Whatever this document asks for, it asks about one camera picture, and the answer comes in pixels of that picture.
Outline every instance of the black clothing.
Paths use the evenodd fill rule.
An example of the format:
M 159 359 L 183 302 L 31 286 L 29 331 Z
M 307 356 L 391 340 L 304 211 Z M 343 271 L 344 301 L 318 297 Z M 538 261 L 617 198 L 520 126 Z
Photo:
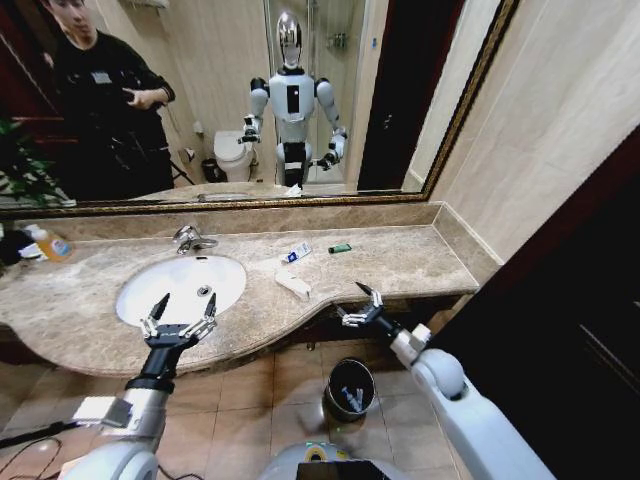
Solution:
M 173 188 L 170 154 L 157 104 L 127 105 L 132 90 L 175 93 L 129 45 L 98 32 L 88 50 L 63 38 L 54 62 L 65 119 L 84 150 L 71 194 L 83 200 L 132 198 Z

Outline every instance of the drain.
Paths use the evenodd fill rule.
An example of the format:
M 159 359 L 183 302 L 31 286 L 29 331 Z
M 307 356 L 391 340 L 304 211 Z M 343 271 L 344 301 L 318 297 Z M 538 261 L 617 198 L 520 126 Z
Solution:
M 206 297 L 211 293 L 211 287 L 209 285 L 203 285 L 197 291 L 199 297 Z

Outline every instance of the soap dispenser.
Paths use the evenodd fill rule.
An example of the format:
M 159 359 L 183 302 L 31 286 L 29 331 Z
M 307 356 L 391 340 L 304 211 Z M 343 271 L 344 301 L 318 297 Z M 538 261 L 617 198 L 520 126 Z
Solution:
M 40 250 L 53 262 L 64 262 L 71 256 L 71 245 L 58 235 L 48 232 L 38 225 L 29 225 L 25 228 L 31 238 L 38 244 Z

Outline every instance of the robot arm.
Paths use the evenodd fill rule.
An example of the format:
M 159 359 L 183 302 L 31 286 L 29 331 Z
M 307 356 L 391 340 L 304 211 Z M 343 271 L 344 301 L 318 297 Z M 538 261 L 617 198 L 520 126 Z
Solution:
M 413 332 L 382 317 L 380 293 L 358 286 L 372 302 L 357 314 L 342 309 L 342 324 L 372 324 L 391 341 L 391 350 L 407 367 L 420 390 L 433 404 L 449 439 L 475 480 L 555 478 L 507 417 L 483 397 L 465 376 L 460 362 L 437 349 L 424 350 L 431 335 L 419 324 Z
M 103 435 L 107 443 L 83 457 L 66 480 L 155 480 L 158 461 L 154 452 L 164 432 L 166 403 L 173 393 L 173 379 L 182 352 L 197 345 L 216 326 L 216 294 L 211 295 L 202 318 L 191 324 L 158 324 L 169 294 L 142 319 L 141 329 L 151 349 L 142 370 L 129 380 L 124 398 L 88 397 L 74 420 L 83 425 L 111 427 Z
M 316 97 L 318 103 L 322 106 L 331 127 L 333 128 L 333 134 L 329 142 L 329 153 L 327 153 L 322 160 L 318 162 L 325 170 L 328 170 L 336 163 L 339 163 L 344 156 L 344 144 L 347 140 L 347 131 L 344 127 L 338 124 L 340 115 L 336 108 L 333 87 L 326 78 L 321 78 L 315 85 Z
M 251 114 L 244 117 L 244 135 L 238 143 L 260 142 L 262 115 L 269 102 L 269 85 L 260 78 L 251 80 Z

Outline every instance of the tile floor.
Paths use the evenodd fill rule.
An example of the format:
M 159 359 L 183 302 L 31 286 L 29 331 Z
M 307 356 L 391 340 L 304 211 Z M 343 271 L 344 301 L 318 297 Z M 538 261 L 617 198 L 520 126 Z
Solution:
M 369 365 L 378 398 L 366 418 L 340 424 L 324 412 L 321 399 L 331 368 L 348 356 Z M 8 380 L 6 372 L 3 379 Z M 3 382 L 0 399 L 11 396 L 12 383 Z M 121 393 L 125 383 L 46 370 L 6 424 L 3 436 L 66 419 L 84 396 Z M 457 456 L 431 405 L 417 393 L 408 372 L 387 348 L 375 343 L 325 342 L 313 351 L 294 345 L 225 373 L 188 374 L 177 379 L 176 394 L 167 408 L 157 454 L 174 475 L 193 472 L 207 479 L 255 479 L 284 447 L 317 440 L 336 443 L 355 457 L 393 462 L 410 478 L 470 478 L 454 461 Z M 46 473 L 103 443 L 98 433 L 90 428 L 58 435 L 63 448 Z M 0 473 L 0 480 L 39 474 L 54 447 L 52 442 L 33 446 Z M 0 450 L 0 468 L 18 448 Z

